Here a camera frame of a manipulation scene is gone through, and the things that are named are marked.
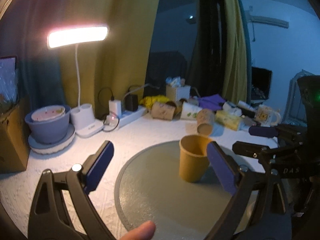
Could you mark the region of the operator thumb tip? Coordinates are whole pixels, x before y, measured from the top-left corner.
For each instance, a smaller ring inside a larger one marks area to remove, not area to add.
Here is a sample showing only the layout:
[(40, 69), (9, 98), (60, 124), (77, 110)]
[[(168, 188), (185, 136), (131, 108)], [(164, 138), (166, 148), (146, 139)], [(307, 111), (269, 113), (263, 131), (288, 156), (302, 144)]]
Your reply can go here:
[(139, 227), (129, 231), (120, 240), (151, 240), (156, 231), (156, 224), (147, 221)]

